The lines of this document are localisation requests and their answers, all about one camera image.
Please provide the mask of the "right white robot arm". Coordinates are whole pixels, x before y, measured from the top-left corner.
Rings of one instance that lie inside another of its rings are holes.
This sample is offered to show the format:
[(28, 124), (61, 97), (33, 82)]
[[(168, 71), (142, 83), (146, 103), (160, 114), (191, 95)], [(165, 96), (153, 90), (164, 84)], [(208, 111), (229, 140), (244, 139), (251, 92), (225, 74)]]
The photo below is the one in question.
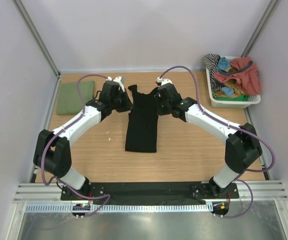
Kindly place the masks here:
[(262, 149), (253, 125), (239, 125), (199, 107), (196, 100), (182, 98), (171, 82), (159, 84), (155, 99), (159, 115), (172, 115), (200, 127), (225, 145), (225, 164), (208, 184), (213, 197), (226, 194), (228, 186), (261, 156)]

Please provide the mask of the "green tank top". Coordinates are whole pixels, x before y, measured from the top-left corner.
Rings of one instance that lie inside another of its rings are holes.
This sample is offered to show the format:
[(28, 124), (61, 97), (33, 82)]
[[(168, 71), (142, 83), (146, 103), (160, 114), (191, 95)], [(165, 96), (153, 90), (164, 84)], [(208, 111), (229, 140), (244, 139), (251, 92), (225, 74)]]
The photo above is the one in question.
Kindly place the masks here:
[[(95, 83), (93, 80), (81, 81), (80, 92), (84, 102), (93, 98)], [(83, 103), (77, 90), (76, 82), (63, 83), (60, 86), (58, 102), (56, 107), (57, 115), (76, 115), (83, 109)]]

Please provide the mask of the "black tank top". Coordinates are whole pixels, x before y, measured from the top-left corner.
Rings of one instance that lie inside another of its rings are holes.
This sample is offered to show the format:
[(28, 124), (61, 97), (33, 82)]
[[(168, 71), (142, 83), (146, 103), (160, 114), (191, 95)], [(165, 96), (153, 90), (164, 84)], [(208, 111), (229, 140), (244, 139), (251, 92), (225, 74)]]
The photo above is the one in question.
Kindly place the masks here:
[(125, 151), (156, 153), (158, 114), (155, 95), (157, 88), (148, 94), (138, 92), (136, 85), (131, 85), (128, 89), (132, 93), (133, 108), (128, 114)]

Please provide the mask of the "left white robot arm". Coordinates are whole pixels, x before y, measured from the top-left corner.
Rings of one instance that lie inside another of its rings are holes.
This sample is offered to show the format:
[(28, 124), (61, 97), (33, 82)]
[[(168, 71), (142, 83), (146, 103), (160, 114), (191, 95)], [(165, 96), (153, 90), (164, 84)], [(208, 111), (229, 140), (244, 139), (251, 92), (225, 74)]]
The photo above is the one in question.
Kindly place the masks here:
[(124, 78), (108, 78), (98, 99), (92, 99), (75, 117), (53, 131), (38, 135), (34, 165), (64, 183), (79, 200), (90, 198), (89, 180), (72, 167), (71, 147), (88, 129), (102, 122), (112, 111), (131, 110), (132, 104), (123, 85)]

